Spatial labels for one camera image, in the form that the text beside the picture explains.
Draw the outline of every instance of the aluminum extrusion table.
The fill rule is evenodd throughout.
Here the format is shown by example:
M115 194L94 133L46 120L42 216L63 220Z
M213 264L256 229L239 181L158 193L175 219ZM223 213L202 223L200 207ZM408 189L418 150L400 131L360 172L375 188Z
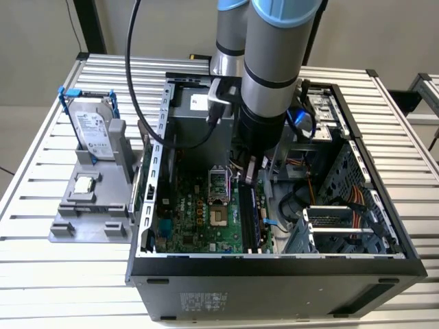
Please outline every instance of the aluminum extrusion table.
M208 64L133 58L134 87L152 126L157 122L166 71L207 74ZM378 77L365 70L315 67L303 67L300 76L340 86L429 277L361 319L178 322L175 326L439 327L437 164ZM64 86L114 89L126 134L133 148L142 147L122 57L90 55L77 60ZM55 101L0 202L0 327L160 328L164 324L150 321L137 290L125 285L128 244L52 244L46 239L76 161L77 142L61 110Z

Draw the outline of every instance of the robotic arm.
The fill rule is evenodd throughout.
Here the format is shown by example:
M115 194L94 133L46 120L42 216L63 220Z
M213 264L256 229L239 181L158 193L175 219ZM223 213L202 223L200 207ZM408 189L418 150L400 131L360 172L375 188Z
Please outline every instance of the robotic arm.
M246 181L279 141L322 0L219 0L211 74L242 76L239 133L250 151Z

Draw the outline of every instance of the black cable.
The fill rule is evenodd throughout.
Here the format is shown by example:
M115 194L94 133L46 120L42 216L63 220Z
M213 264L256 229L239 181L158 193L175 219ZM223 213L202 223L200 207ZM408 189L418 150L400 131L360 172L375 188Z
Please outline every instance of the black cable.
M2 166L0 166L0 170L3 170L6 173L9 173L10 175L15 175L15 173L13 173L12 171L7 170L6 168L3 168Z
M125 49L126 81L128 83L128 90L130 91L132 105L134 106L134 109L136 110L137 116L139 117L143 126L148 131L148 134L150 134L156 142L163 145L163 147L167 147L169 149L195 149L196 147L205 143L209 139L209 137L212 135L213 130L215 129L215 124L212 124L212 123L209 124L209 131L207 132L207 135L204 136L203 139L201 141L197 142L195 145L174 144L173 142L166 141L165 139L161 138L151 128L151 126L148 124L145 117L143 116L143 113L140 109L140 105L137 102L137 97L136 97L136 93L134 91L134 86L132 84L132 76L131 76L131 39L132 39L132 32L134 30L134 23L136 22L137 12L139 11L140 2L141 2L141 0L136 0L134 7L132 9L130 24L128 26L128 35L126 37L126 49Z
M436 144L436 141L437 141L438 139L435 137L432 141L431 141L431 144L430 144L430 146L428 147L428 151L430 152L432 149L433 149L433 147L434 147L434 145Z
M300 182L295 183L293 186L293 190L283 196L283 198L278 203L277 209L279 212L279 215L286 221L290 223L296 223L298 220L298 216L295 217L288 217L283 212L283 204L288 202L291 198L301 207L306 208L310 206L309 202L306 202L305 200L301 199L299 196L297 196L298 190L300 190L302 187L307 186L308 181L307 180L301 180Z
M276 226L281 232L289 233L289 231L284 230L279 224L277 224L277 225L275 225L275 224L269 224L269 223L266 223L266 224L267 224L267 225L271 225L271 226Z
M80 46L80 52L82 53L82 47L81 47L80 39L78 38L78 35L76 34L76 29L75 29L75 26L73 25L73 21L71 19L70 6L69 6L68 0L66 0L66 5L67 5L67 12L69 12L69 19L70 19L71 28L73 29L73 33L75 34L76 41L78 42L78 46Z

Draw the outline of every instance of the workbench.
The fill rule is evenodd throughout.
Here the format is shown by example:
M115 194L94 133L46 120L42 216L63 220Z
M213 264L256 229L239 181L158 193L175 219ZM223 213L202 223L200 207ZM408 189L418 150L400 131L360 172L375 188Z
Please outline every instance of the workbench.
M132 59L141 109L158 118L165 72L207 74L205 60ZM0 202L0 322L26 328L439 327L439 168L379 77L366 70L303 67L301 78L338 84L429 277L361 319L152 323L125 284L128 244L53 244L49 227L76 161L73 129L56 100ZM126 135L142 148L121 56L76 60L64 86L114 89Z

